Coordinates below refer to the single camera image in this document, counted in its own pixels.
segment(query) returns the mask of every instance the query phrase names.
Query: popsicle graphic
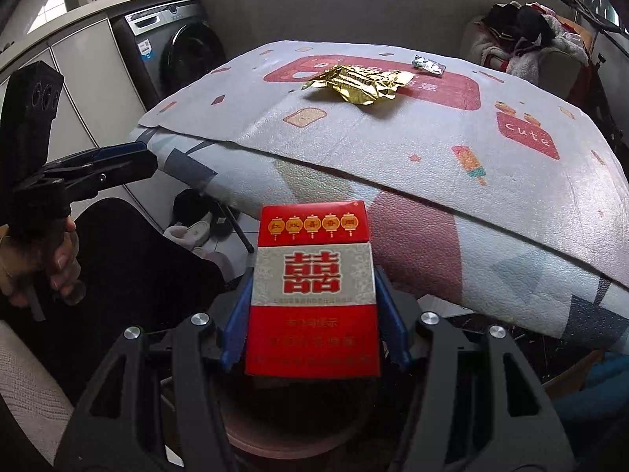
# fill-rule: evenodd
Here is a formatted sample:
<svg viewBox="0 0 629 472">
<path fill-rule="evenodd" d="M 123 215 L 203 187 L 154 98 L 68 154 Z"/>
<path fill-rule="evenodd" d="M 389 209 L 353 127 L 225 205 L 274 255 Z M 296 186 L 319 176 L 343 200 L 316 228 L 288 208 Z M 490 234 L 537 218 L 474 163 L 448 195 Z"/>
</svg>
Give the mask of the popsicle graphic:
<svg viewBox="0 0 629 472">
<path fill-rule="evenodd" d="M 453 145 L 452 152 L 457 157 L 461 167 L 463 167 L 470 177 L 478 179 L 478 182 L 483 186 L 487 185 L 484 179 L 484 176 L 487 175 L 487 173 L 470 147 L 467 145 Z"/>
</svg>

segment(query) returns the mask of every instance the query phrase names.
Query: label sticker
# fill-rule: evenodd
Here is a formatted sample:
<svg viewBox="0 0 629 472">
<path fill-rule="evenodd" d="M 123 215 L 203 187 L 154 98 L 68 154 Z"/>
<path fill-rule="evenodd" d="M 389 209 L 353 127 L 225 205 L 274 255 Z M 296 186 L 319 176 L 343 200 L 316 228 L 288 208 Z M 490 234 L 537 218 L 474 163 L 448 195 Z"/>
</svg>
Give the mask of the label sticker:
<svg viewBox="0 0 629 472">
<path fill-rule="evenodd" d="M 145 41 L 139 42 L 138 49 L 140 50 L 140 55 L 142 55 L 143 60 L 148 60 L 150 58 L 153 58 L 153 56 L 155 55 L 155 53 L 153 53 L 153 48 L 151 46 L 151 43 L 149 42 L 148 39 L 146 39 Z"/>
</svg>

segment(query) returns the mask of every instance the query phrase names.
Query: human hand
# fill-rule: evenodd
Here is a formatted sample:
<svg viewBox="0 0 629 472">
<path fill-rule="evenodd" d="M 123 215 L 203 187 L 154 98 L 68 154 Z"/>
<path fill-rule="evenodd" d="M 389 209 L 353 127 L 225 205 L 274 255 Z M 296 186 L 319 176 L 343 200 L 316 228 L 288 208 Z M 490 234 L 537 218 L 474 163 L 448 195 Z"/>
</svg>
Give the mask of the human hand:
<svg viewBox="0 0 629 472">
<path fill-rule="evenodd" d="M 70 217 L 65 220 L 63 241 L 52 259 L 43 257 L 45 242 L 46 238 L 24 244 L 10 236 L 0 240 L 0 290 L 16 307 L 28 305 L 24 283 L 29 281 L 29 275 L 42 269 L 50 279 L 50 287 L 68 305 L 77 304 L 85 295 L 85 286 L 78 280 L 81 266 L 76 259 L 79 253 L 76 224 Z"/>
</svg>

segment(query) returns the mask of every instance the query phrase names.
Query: clothes pile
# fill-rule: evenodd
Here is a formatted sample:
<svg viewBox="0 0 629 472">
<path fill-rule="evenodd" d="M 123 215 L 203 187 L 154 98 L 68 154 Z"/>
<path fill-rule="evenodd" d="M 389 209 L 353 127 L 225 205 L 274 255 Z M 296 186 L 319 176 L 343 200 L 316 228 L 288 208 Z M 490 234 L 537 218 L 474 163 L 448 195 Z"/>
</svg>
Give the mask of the clothes pile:
<svg viewBox="0 0 629 472">
<path fill-rule="evenodd" d="M 540 4 L 497 4 L 475 25 L 485 33 L 474 42 L 467 60 L 534 85 L 539 84 L 540 62 L 550 53 L 564 52 L 588 65 L 581 36 Z"/>
</svg>

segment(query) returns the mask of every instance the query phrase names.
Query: gold foil wrapper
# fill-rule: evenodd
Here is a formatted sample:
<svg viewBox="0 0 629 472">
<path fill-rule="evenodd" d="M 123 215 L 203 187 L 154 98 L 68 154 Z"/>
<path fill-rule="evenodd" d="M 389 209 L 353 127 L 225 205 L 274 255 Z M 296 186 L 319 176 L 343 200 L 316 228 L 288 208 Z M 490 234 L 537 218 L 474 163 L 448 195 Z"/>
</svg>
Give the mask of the gold foil wrapper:
<svg viewBox="0 0 629 472">
<path fill-rule="evenodd" d="M 414 74 L 407 71 L 381 71 L 355 65 L 335 65 L 304 83 L 308 87 L 330 87 L 353 104 L 371 104 L 386 97 L 393 99 L 398 87 L 405 86 Z"/>
</svg>

